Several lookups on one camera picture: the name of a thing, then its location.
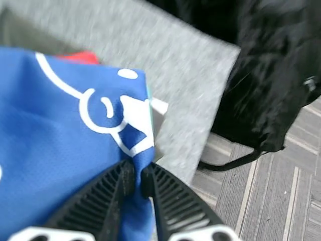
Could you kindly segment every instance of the blue fabric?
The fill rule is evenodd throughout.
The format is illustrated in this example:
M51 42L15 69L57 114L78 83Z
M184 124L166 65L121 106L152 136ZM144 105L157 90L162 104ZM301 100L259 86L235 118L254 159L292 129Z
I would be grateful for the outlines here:
M77 189L125 157L133 157L138 187L141 170L154 157L143 72L36 56L0 48L0 241L41 225ZM46 65L63 87L48 77ZM87 107L83 115L80 102ZM133 148L144 141L143 148ZM152 227L151 203L137 188L125 201L119 239L149 240Z

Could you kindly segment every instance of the white printed design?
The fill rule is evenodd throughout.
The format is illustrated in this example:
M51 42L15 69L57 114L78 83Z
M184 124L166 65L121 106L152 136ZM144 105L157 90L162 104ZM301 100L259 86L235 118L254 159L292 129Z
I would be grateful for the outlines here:
M81 119L84 121L85 125L90 128L92 131L100 134L110 134L118 146L129 156L134 157L138 153L141 153L150 147L154 146L153 132L150 122L150 111L149 111L149 100L141 101L139 99L132 98L127 95L122 95L120 97L120 102L123 105L123 116L124 119L122 122L112 128L100 127L96 125L89 116L88 111L88 101L90 96L95 92L95 89L90 88L84 93L80 93L63 80L61 80L55 72L50 67L46 57L42 53L36 53L36 60L38 61L40 68L44 74L55 84L58 88L66 92L67 94L79 99L79 113ZM124 73L128 71L118 71L121 77L125 77ZM131 72L130 79L135 79L135 71ZM108 97L102 97L100 101L105 105L107 110L107 118L112 118L114 116L113 106ZM128 149L122 142L119 132L121 132L127 124L130 124L135 129L143 132L146 137L137 143L131 149Z

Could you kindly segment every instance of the black fabric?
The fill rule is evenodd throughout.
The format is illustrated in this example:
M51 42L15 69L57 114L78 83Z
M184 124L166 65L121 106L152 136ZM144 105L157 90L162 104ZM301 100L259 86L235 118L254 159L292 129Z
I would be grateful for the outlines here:
M200 31L236 43L239 0L146 0Z
M300 109L321 94L321 1L149 2L241 48L212 132L254 152L223 167L201 165L228 170L255 160L263 151L282 150Z
M213 132L255 149L279 151L301 107L319 96L321 37L309 27L313 15L307 2L300 3L244 1L239 15L241 52ZM305 84L309 78L314 90Z

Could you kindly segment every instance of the white circle print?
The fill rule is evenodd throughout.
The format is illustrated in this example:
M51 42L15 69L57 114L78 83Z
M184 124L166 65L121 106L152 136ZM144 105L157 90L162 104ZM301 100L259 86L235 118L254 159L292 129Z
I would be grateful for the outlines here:
M117 74L126 79L137 79L138 74L131 69L120 69Z

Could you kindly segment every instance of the black bag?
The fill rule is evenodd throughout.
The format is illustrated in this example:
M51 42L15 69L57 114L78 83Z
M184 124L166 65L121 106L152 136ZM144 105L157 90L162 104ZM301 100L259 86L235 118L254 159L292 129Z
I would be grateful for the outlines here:
M321 93L320 0L245 0L239 9L241 52L227 81L212 132L254 148L215 166L226 171L284 148L300 109Z

